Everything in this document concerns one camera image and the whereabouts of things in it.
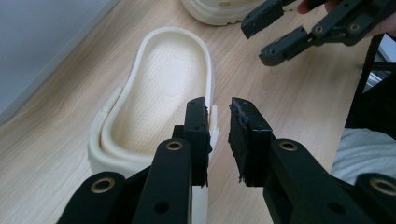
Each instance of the finger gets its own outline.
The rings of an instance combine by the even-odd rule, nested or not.
[[[384,33],[395,33],[396,32],[396,12],[381,21],[372,31],[367,33],[366,36],[381,35]]]
[[[297,6],[297,11],[300,14],[308,13],[309,12],[308,1],[307,0],[303,0],[303,2],[301,2],[300,5]]]
[[[333,9],[335,9],[338,4],[340,4],[342,0],[328,0],[325,4],[324,7],[326,8],[327,12],[331,12]]]

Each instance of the gray cloth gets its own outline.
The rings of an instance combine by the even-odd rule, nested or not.
[[[367,173],[396,178],[396,141],[368,129],[344,129],[331,175],[354,185]]]

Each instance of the white slide sandal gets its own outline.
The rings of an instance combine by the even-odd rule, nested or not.
[[[213,66],[205,43],[193,33],[164,27],[148,34],[131,75],[98,112],[88,146],[92,171],[130,177],[148,167],[157,146],[184,124],[188,101],[205,97],[214,149],[219,135],[212,105]],[[207,188],[193,187],[192,223],[206,223]]]

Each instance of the screw hole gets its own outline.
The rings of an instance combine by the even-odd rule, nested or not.
[[[158,214],[166,213],[169,210],[169,203],[159,202],[154,205],[154,211]]]
[[[346,212],[346,209],[339,203],[330,202],[327,204],[327,206],[330,208],[330,210],[337,214],[344,214]]]
[[[295,151],[297,150],[297,146],[294,145],[292,142],[282,142],[279,146],[287,151]]]
[[[389,196],[396,196],[396,185],[385,179],[372,178],[370,180],[370,184],[374,189],[381,193]]]
[[[315,32],[317,32],[317,33],[322,33],[322,31],[323,31],[323,27],[321,27],[321,26],[317,26],[315,28]]]
[[[91,191],[93,193],[105,193],[105,192],[111,190],[115,184],[116,184],[116,181],[112,177],[104,177],[104,178],[96,180],[91,185]]]
[[[169,150],[179,150],[183,147],[183,144],[181,144],[181,142],[169,142],[168,144],[166,144],[166,148]]]

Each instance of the wooden table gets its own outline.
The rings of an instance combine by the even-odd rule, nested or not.
[[[95,114],[129,76],[150,31],[178,26],[200,36],[215,65],[214,104],[220,136],[209,167],[208,223],[271,223],[262,189],[238,183],[227,143],[233,96],[251,101],[276,137],[301,142],[330,171],[357,86],[368,40],[311,48],[276,67],[260,49],[299,25],[309,29],[323,9],[288,12],[246,40],[240,23],[202,24],[178,0],[121,0],[56,69],[18,114],[0,127],[0,222],[54,223],[92,174],[88,131]]]

